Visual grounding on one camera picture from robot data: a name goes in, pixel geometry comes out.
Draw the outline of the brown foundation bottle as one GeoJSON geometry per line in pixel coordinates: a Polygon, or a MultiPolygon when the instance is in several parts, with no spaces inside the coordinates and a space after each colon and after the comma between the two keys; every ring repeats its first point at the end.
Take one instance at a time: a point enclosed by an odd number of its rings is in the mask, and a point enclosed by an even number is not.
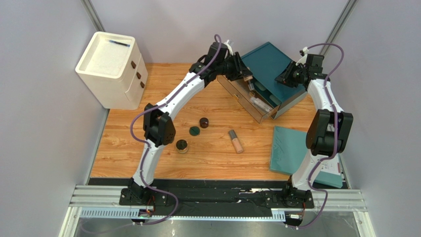
{"type": "Polygon", "coordinates": [[[253,76],[247,76],[244,77],[244,82],[246,82],[249,91],[253,91],[254,90],[254,84],[252,82],[253,76]]]}

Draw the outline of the clear plastic bottle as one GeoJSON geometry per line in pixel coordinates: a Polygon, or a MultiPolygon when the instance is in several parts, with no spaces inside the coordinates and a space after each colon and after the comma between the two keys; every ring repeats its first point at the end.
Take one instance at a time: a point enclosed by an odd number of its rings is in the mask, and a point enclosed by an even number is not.
{"type": "Polygon", "coordinates": [[[272,108],[259,98],[251,97],[250,102],[266,113],[270,113],[272,111],[272,108]]]}

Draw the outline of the transparent smoky drawer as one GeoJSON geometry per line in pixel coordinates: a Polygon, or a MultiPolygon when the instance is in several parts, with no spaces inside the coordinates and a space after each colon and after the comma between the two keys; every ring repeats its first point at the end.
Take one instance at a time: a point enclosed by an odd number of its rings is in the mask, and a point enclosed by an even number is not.
{"type": "Polygon", "coordinates": [[[249,91],[246,82],[244,82],[243,80],[230,81],[224,76],[218,76],[217,81],[231,94],[231,96],[233,96],[238,101],[238,103],[258,123],[262,123],[264,120],[270,117],[273,118],[280,107],[280,105],[273,106],[272,104],[270,104],[268,100],[264,99],[256,90],[249,91]],[[262,111],[250,102],[251,97],[256,97],[263,100],[272,108],[272,111],[270,113],[262,111]]]}

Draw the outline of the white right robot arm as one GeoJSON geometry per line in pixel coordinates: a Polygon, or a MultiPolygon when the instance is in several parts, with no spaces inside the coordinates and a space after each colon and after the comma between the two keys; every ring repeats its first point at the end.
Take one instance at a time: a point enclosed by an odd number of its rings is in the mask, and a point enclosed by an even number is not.
{"type": "Polygon", "coordinates": [[[302,85],[311,96],[316,114],[306,135],[307,153],[298,170],[283,188],[281,200],[287,207],[302,207],[311,198],[312,184],[322,166],[346,147],[353,115],[337,103],[330,76],[323,73],[323,55],[302,54],[292,61],[275,81],[288,87],[302,85]]]}

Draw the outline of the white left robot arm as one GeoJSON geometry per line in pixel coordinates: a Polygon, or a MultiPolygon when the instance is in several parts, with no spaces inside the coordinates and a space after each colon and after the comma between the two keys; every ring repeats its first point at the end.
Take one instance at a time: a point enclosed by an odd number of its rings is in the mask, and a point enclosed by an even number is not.
{"type": "Polygon", "coordinates": [[[228,45],[213,42],[207,54],[192,64],[185,78],[168,96],[155,105],[147,104],[144,111],[132,120],[130,134],[144,144],[144,149],[135,174],[127,188],[121,191],[120,205],[145,205],[152,200],[153,194],[159,192],[150,185],[164,148],[174,141],[175,117],[190,99],[218,76],[235,81],[250,79],[253,73],[239,53],[230,53],[228,45]]]}

